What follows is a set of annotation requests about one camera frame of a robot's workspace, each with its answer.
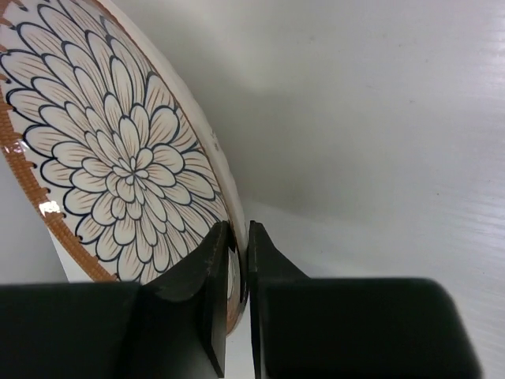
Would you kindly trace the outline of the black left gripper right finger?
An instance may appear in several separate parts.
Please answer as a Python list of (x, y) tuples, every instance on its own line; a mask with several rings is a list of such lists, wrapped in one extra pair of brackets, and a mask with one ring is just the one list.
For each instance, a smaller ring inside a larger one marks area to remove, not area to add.
[(453, 298), (427, 278), (312, 278), (249, 226), (258, 378), (480, 378)]

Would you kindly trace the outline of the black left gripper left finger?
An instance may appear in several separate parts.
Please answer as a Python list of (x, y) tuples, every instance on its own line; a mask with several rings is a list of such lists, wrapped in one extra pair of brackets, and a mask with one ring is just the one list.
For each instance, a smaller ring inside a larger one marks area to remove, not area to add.
[(221, 378), (230, 228), (156, 280), (4, 285), (4, 378)]

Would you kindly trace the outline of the flower pattern brown rim plate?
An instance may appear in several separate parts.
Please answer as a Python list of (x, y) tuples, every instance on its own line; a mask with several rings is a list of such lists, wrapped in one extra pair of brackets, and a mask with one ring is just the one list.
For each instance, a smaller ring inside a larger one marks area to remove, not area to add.
[(215, 132), (110, 1), (1, 4), (1, 150), (72, 282), (149, 283), (230, 224), (227, 328), (247, 227)]

